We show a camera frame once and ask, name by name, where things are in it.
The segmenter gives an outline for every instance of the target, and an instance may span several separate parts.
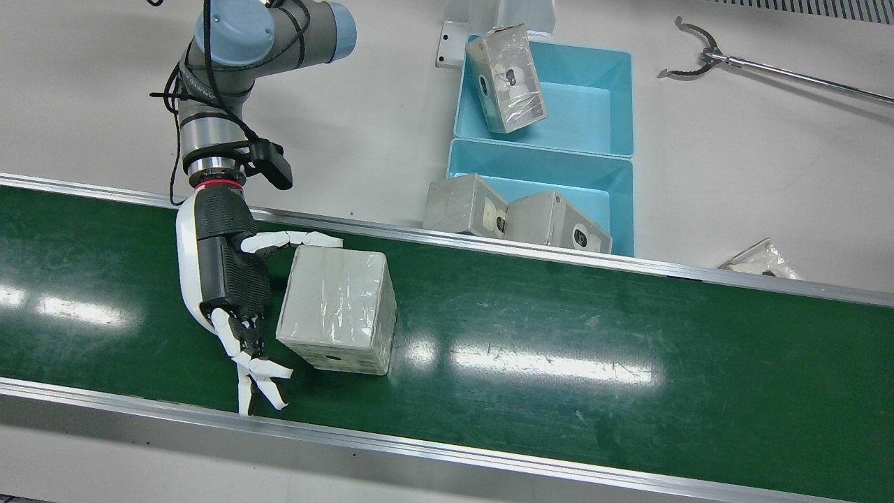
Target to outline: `gray box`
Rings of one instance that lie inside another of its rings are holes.
[[[476,173],[438,180],[428,186],[422,228],[502,239],[508,207]]]
[[[507,213],[508,240],[611,253],[611,236],[556,191],[512,202]]]
[[[545,119],[531,46],[524,24],[494,28],[466,45],[487,129],[513,132]]]
[[[397,303],[382,253],[301,246],[276,340],[323,371],[384,375]]]

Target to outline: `robotic arm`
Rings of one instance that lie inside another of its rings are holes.
[[[236,363],[241,415],[252,414],[258,392],[275,408],[285,407],[274,379],[291,376],[264,355],[271,293],[263,257],[286,246],[342,246],[319,233],[257,232],[242,194],[247,177],[261,174],[286,190],[291,167],[282,147],[242,121],[242,104],[258,77],[343,58],[356,36],[350,13],[336,3],[206,0],[195,38],[169,81],[183,169],[195,188],[177,212],[181,293]]]

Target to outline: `blue joint cap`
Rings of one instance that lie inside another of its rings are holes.
[[[264,59],[274,46],[274,18],[258,0],[211,0],[211,59],[243,66]],[[196,21],[196,44],[205,52],[205,15]]]
[[[327,2],[335,16],[335,53],[329,63],[347,57],[357,45],[357,24],[348,7],[337,2]]]

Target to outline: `light blue bin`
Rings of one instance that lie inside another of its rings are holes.
[[[481,175],[507,201],[558,191],[614,241],[612,254],[634,256],[633,164],[580,152],[456,138],[447,177]]]
[[[530,42],[548,117],[508,134],[487,130],[466,62],[453,133],[550,149],[629,158],[633,155],[630,54],[595,47]]]

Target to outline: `conveyor belt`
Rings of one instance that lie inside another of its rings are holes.
[[[173,219],[0,187],[0,377],[234,411],[232,363],[181,304]],[[295,368],[292,400],[259,414],[829,498],[894,495],[890,308],[340,237],[388,257],[391,372],[315,371],[272,342]],[[274,305],[290,263],[270,261]]]

